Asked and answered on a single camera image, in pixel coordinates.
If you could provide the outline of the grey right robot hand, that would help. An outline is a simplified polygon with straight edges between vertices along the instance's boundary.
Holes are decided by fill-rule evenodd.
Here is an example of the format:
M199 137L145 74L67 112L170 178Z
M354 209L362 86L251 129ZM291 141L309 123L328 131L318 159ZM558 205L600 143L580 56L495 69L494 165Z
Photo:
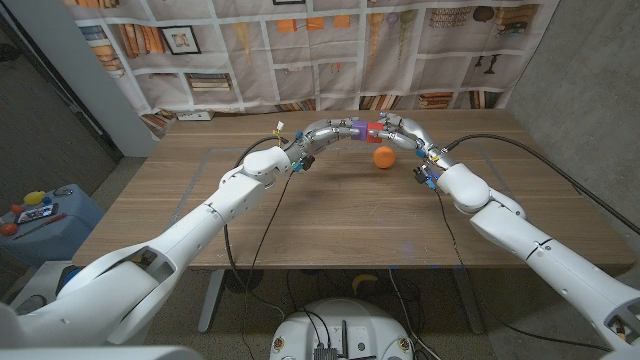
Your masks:
M414 178L420 184L432 189L439 187L445 194L450 194L440 177L455 162L439 148L426 131L414 120L401 117L390 112L381 112L379 123L383 125L376 137L391 140L403 149L415 152L423 160L423 164L414 168Z

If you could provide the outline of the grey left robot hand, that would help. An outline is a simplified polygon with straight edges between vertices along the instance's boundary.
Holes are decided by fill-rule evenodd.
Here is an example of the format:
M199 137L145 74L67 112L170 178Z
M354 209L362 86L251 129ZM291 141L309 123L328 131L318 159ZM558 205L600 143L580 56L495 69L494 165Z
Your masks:
M288 143L284 151L292 163L293 171L308 170L315 161L315 155L342 138L363 133L354 127L356 117L343 119L324 119L310 124L304 131L298 132L295 139Z

